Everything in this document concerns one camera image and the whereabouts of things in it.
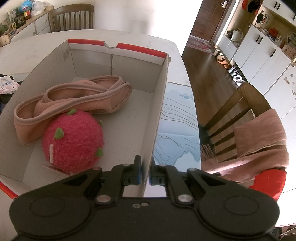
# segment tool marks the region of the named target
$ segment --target wooden floor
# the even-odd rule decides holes
[[[182,59],[193,90],[198,122],[201,125],[205,125],[233,94],[237,85],[223,65],[219,64],[215,56],[211,54],[185,47]],[[246,106],[247,104],[245,102],[240,101],[229,114],[210,130],[210,134],[241,112]],[[217,135],[213,140],[221,139],[232,132],[235,126],[242,125],[253,118],[252,112],[249,111],[243,118]],[[231,144],[234,144],[234,138],[215,147],[216,152]],[[236,155],[235,150],[219,156],[218,160],[222,161],[234,155]]]

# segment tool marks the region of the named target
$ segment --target white cardboard box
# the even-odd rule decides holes
[[[30,145],[19,143],[13,110],[21,101],[66,82],[101,75],[120,75],[133,85],[126,105],[111,114],[94,115],[104,123],[104,156],[97,162],[103,171],[142,157],[142,184],[125,188],[125,196],[142,196],[167,81],[167,53],[119,43],[69,39],[47,55],[26,77],[0,115],[0,181],[16,195],[66,177],[42,167],[48,164],[41,139]]]

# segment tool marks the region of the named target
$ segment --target rug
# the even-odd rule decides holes
[[[186,46],[190,48],[198,49],[210,54],[213,54],[214,52],[214,45],[212,43],[210,43],[207,40],[200,39],[198,37],[191,36],[191,35],[187,40]]]

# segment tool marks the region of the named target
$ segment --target chair backrest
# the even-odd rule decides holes
[[[63,15],[62,26],[61,26],[60,15]],[[91,4],[86,4],[86,3],[71,4],[71,5],[62,6],[55,10],[52,10],[48,13],[51,32],[82,29],[82,26],[83,26],[83,29],[87,29],[87,21],[86,21],[87,15],[88,15],[88,27],[89,27],[88,29],[93,29],[94,7]]]
[[[209,120],[209,122],[204,126],[206,130],[210,130],[214,125],[216,125],[227,113],[239,102],[244,101],[247,103],[247,107],[242,110],[239,114],[229,120],[227,123],[222,125],[218,130],[216,130],[213,134],[209,134],[209,138],[212,140],[213,137],[217,136],[227,128],[231,127],[234,123],[236,123],[239,119],[241,119],[247,112],[252,110],[255,117],[261,115],[267,110],[271,109],[267,100],[264,96],[251,84],[245,82],[236,91],[232,94],[232,96],[226,101],[226,103],[218,110],[218,112]],[[218,141],[212,142],[214,146],[218,146],[226,141],[229,141],[234,137],[234,131],[229,133],[228,135],[220,138]],[[224,148],[223,150],[216,153],[216,156],[223,155],[227,152],[236,149],[235,143]]]

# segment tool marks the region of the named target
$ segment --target pink towel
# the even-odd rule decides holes
[[[237,182],[247,182],[274,167],[288,167],[286,133],[279,116],[270,109],[242,126],[234,128],[237,158],[218,163],[211,158],[201,163],[208,173]]]
[[[17,137],[22,144],[35,141],[53,118],[71,109],[99,114],[115,112],[125,104],[131,92],[131,84],[115,75],[53,86],[16,106]]]

